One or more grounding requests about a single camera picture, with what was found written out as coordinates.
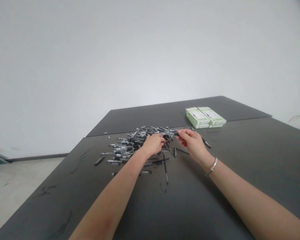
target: stack of boxes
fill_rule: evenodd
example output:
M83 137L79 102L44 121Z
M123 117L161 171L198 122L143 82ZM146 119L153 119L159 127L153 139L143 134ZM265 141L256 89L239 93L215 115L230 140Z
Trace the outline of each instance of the stack of boxes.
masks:
M209 107L187 108L186 114L195 128L217 128L227 122Z

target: bangle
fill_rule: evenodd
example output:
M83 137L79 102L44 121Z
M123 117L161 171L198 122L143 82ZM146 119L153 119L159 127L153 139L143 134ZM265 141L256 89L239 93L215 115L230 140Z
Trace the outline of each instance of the bangle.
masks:
M212 167L210 168L210 172L206 173L207 177L209 177L210 173L213 172L214 167L217 165L217 161L218 161L218 159L216 158L216 160L214 160Z

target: forearm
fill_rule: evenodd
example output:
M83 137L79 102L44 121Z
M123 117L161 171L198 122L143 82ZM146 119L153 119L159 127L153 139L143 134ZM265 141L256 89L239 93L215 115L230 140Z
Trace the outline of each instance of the forearm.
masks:
M148 157L142 148L132 156L98 196L70 239L112 239Z
M300 239L300 220L296 216L221 161L210 177L256 239Z

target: tile floor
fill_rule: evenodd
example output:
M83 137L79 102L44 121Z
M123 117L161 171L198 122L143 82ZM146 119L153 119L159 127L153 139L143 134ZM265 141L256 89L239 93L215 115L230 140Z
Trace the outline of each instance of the tile floor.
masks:
M0 228L63 159L0 165Z

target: table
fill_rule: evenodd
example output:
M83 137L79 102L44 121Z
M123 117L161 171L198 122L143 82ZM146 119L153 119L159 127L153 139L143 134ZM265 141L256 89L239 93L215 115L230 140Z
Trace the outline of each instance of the table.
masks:
M271 117L271 115L224 96L162 103L142 107L111 110L87 137L134 132L137 127L181 127L191 125L186 108L210 107L228 122L244 119Z
M265 117L199 132L214 156L300 218L300 130ZM125 134L82 139L0 229L0 239L68 239L122 167L93 166L118 136ZM152 175L138 178L114 239L253 239L188 155L167 161L168 187L162 165L148 169Z

